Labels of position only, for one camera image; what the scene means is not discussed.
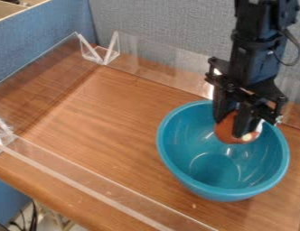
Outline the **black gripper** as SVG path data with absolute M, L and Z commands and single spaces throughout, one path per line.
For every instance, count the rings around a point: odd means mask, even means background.
M 229 60 L 212 57 L 206 82 L 214 86 L 213 116 L 217 123 L 233 111 L 232 135 L 257 138 L 262 119 L 273 125 L 281 117 L 288 98 L 275 79 L 281 68 L 287 40 L 244 41 L 236 39 Z

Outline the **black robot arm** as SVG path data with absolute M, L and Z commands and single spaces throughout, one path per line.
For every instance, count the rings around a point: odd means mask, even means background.
M 289 26 L 297 22 L 299 0 L 234 0 L 236 27 L 228 60 L 208 60 L 206 82 L 214 86 L 216 135 L 225 143 L 249 143 L 262 123 L 277 124 L 288 97 L 276 86 Z

